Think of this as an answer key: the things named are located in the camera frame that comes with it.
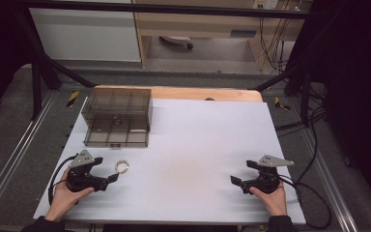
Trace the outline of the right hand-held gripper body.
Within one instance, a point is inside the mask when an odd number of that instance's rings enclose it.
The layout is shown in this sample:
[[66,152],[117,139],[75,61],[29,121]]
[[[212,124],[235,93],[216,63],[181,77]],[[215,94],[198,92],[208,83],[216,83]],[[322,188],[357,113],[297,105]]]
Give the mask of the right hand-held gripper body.
[[264,155],[258,161],[260,166],[259,176],[254,180],[243,181],[243,193],[249,193],[251,187],[255,187],[264,193],[272,193],[279,185],[279,174],[277,168],[279,166],[290,166],[295,163],[291,160],[280,159],[277,157]]

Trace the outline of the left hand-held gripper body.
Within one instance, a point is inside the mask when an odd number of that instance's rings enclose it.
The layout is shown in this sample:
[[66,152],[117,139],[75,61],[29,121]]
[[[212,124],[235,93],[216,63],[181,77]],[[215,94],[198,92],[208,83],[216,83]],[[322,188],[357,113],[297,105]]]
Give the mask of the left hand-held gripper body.
[[91,174],[91,170],[95,166],[94,159],[88,150],[83,149],[72,160],[66,181],[70,191],[78,192],[85,188],[93,188],[95,191],[106,190],[107,179]]

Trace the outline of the clear grey drawer box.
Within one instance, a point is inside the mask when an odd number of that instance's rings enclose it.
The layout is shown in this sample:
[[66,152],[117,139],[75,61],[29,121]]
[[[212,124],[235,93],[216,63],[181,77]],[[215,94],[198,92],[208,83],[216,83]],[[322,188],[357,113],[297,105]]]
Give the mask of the clear grey drawer box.
[[147,147],[153,115],[152,90],[96,87],[81,114],[88,127],[83,140],[86,146]]

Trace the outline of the person's right hand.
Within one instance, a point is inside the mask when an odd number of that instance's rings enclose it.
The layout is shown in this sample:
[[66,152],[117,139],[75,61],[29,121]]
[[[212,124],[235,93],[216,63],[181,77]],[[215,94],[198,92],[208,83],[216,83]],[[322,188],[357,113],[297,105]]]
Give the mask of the person's right hand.
[[272,193],[264,193],[256,187],[251,187],[249,191],[263,201],[272,217],[288,215],[286,193],[282,182],[279,182]]

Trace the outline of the person's left hand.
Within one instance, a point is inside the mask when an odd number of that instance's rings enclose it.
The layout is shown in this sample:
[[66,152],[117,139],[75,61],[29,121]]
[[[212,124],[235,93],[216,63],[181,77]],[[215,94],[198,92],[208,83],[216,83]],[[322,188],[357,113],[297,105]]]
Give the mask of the person's left hand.
[[68,169],[64,171],[61,182],[55,187],[52,203],[44,217],[46,220],[60,222],[80,199],[94,191],[93,188],[86,188],[78,192],[70,191],[66,185],[68,172]]

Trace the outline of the white table mat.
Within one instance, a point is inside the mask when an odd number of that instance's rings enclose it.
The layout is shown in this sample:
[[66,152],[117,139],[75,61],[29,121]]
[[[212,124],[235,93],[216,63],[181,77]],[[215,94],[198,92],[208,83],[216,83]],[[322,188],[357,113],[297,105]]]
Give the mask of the white table mat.
[[265,222],[263,202],[232,185],[254,179],[247,167],[264,155],[283,156],[268,106],[244,101],[153,101],[149,144],[142,148],[90,148],[102,164],[96,176],[127,173],[105,191],[81,199],[70,222],[253,224]]

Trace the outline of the office chair base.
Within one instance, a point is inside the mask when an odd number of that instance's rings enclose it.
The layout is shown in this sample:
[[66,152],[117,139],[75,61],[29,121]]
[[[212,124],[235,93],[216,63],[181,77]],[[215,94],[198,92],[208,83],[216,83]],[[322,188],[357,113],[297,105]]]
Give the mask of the office chair base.
[[193,44],[191,43],[191,39],[189,37],[167,37],[167,36],[160,36],[161,40],[172,43],[172,44],[182,44],[187,49],[193,49]]

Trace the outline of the aluminium floor rail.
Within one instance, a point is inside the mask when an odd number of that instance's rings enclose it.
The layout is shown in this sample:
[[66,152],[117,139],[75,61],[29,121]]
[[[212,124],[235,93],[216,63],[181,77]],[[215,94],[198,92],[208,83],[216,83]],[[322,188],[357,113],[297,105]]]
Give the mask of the aluminium floor rail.
[[327,163],[322,157],[322,153],[317,148],[317,138],[313,135],[312,129],[305,128],[302,132],[304,141],[310,153],[315,156],[314,164],[321,178],[322,185],[328,195],[329,203],[335,213],[335,216],[343,232],[357,232],[357,225],[350,213],[347,204],[342,196],[338,185],[333,179]]
[[20,140],[16,144],[10,157],[8,158],[5,166],[0,172],[0,198],[2,197],[6,187],[8,186],[11,178],[13,177],[17,167],[23,159],[26,151],[28,150],[35,134],[39,130],[48,110],[50,109],[53,99],[57,95],[56,91],[48,91],[42,103],[42,111],[38,114],[37,118],[32,120]]

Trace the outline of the black metal frame strut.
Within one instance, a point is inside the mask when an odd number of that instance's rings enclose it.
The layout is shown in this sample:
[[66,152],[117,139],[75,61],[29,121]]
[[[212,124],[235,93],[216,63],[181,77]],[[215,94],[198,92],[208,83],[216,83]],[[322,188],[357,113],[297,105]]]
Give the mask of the black metal frame strut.
[[292,97],[296,93],[300,93],[300,119],[306,127],[310,125],[308,116],[308,104],[311,97],[311,79],[310,79],[311,65],[307,62],[297,62],[287,68],[278,76],[253,87],[254,91],[262,92],[276,83],[287,79],[288,83],[284,88],[284,93],[287,97]]
[[49,57],[43,48],[43,43],[28,8],[14,7],[12,8],[12,14],[20,27],[19,31],[25,37],[24,42],[27,46],[27,54],[31,58],[33,120],[36,120],[43,111],[42,82],[50,90],[59,90],[62,86],[62,81],[58,77],[57,72],[66,75],[84,87],[93,88],[96,86],[95,83],[84,79]]

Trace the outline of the white wall socket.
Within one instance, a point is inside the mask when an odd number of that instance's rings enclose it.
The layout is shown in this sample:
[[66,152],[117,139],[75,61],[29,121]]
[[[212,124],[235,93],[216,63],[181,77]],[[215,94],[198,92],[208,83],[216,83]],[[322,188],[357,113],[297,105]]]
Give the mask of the white wall socket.
[[253,0],[253,9],[274,10],[278,0]]

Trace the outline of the black metal frame crossbar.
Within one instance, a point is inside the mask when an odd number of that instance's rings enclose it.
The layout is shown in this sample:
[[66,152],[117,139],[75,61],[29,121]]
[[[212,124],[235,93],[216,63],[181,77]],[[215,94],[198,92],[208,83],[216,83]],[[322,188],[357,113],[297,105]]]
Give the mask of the black metal frame crossbar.
[[175,6],[155,4],[126,4],[81,2],[61,0],[14,0],[18,5],[36,9],[100,11],[100,12],[127,12],[149,14],[177,14],[177,15],[224,15],[263,18],[308,19],[319,16],[311,12],[249,10],[237,8]]

